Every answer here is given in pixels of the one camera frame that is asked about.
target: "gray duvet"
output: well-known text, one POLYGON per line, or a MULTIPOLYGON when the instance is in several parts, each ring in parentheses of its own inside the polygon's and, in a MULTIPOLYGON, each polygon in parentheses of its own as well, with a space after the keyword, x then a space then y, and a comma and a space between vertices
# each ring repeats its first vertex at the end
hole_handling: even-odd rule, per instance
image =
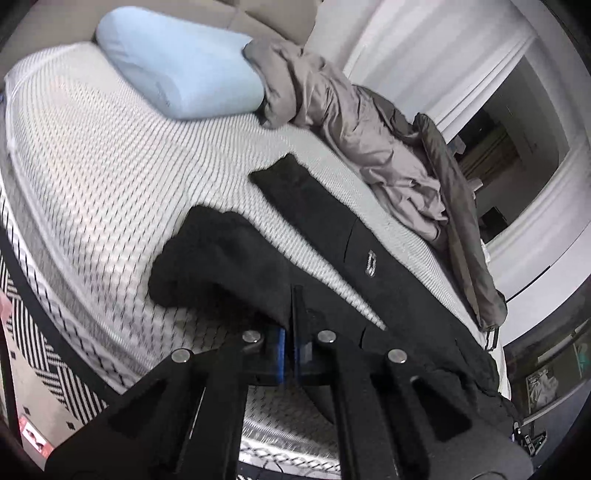
POLYGON ((254 40, 243 53, 265 85, 263 126, 315 129, 382 207, 449 255, 479 329, 500 326, 507 309, 486 266, 472 191, 433 121, 420 113, 410 125, 390 102, 290 42, 254 40))

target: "white curtain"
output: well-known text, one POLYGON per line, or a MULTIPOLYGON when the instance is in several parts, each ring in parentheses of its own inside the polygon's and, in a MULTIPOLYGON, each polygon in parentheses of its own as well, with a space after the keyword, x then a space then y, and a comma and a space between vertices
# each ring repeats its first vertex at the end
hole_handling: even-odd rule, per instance
POLYGON ((446 141, 484 105, 536 36, 510 0, 382 0, 371 10, 347 48, 343 71, 394 102, 409 121, 427 113, 446 141))

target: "screw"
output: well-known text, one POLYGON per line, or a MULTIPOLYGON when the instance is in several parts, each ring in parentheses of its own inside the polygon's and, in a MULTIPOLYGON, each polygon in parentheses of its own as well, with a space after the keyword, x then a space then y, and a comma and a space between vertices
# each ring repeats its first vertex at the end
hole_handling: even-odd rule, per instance
POLYGON ((395 364, 403 364, 407 360, 407 358, 407 353, 399 348, 395 348, 388 352, 388 360, 395 364))
POLYGON ((247 330, 242 334, 242 340, 246 343, 257 343, 261 339, 261 333, 256 330, 247 330))
POLYGON ((183 364, 191 358, 191 352, 189 352, 186 348, 179 348, 173 352, 173 362, 177 364, 183 364))
POLYGON ((318 340, 322 343, 332 343, 336 340, 336 333, 332 330, 322 330, 318 332, 318 340))

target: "pillow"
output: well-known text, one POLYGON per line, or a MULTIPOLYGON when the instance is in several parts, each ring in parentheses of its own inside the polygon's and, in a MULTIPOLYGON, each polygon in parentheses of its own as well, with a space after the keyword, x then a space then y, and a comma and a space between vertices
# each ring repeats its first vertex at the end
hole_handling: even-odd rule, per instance
POLYGON ((106 14, 96 39, 109 60, 163 115, 191 120, 255 111, 261 79, 242 56, 252 39, 138 7, 106 14))

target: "mattress cover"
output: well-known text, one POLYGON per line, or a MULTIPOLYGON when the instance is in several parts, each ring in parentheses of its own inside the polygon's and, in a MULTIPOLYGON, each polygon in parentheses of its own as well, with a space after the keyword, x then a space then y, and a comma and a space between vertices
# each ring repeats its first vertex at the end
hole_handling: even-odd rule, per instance
MULTIPOLYGON (((250 114, 169 120, 92 43, 29 56, 6 86, 2 221, 49 317, 119 392, 172 350, 215 348, 229 331, 218 311, 163 309, 147 294, 154 258, 193 205, 244 215, 290 261, 383 326, 249 182, 249 172, 290 152, 485 344, 430 247, 312 133, 266 130, 250 114)), ((509 397, 502 348, 492 356, 509 397)), ((333 427, 293 385, 250 389, 241 452, 294 473, 339 471, 333 427)))

